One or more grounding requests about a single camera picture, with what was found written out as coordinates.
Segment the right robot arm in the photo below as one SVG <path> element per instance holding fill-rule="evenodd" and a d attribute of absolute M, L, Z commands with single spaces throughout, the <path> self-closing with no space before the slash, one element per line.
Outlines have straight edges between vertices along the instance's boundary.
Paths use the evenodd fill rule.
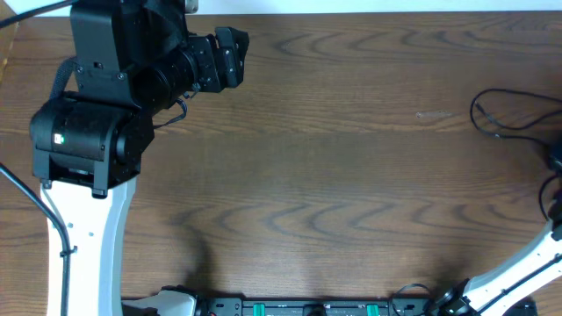
<path fill-rule="evenodd" d="M 541 185 L 537 197 L 545 218 L 540 233 L 500 266 L 446 291 L 428 309 L 428 315 L 503 315 L 561 277 L 561 190 L 553 193 L 549 204 L 544 202 L 547 185 L 561 181 L 561 140 L 549 146 L 547 162 L 554 174 Z"/>

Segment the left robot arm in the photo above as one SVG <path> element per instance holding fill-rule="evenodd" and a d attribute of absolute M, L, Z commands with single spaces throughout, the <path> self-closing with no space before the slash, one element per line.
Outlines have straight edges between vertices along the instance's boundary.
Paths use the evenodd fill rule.
<path fill-rule="evenodd" d="M 154 116 L 242 83 L 249 35 L 199 36 L 186 1 L 77 1 L 76 53 L 33 115 L 32 172 L 48 213 L 51 315 L 120 315 L 122 248 Z"/>

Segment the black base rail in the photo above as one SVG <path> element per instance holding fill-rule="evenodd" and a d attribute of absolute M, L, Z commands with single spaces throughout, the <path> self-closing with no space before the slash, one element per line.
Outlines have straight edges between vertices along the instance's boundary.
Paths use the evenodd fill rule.
<path fill-rule="evenodd" d="M 165 286 L 151 297 L 122 301 L 125 315 L 159 316 L 415 316 L 427 315 L 429 307 L 428 299 L 412 296 L 371 300 L 206 297 L 182 285 Z"/>

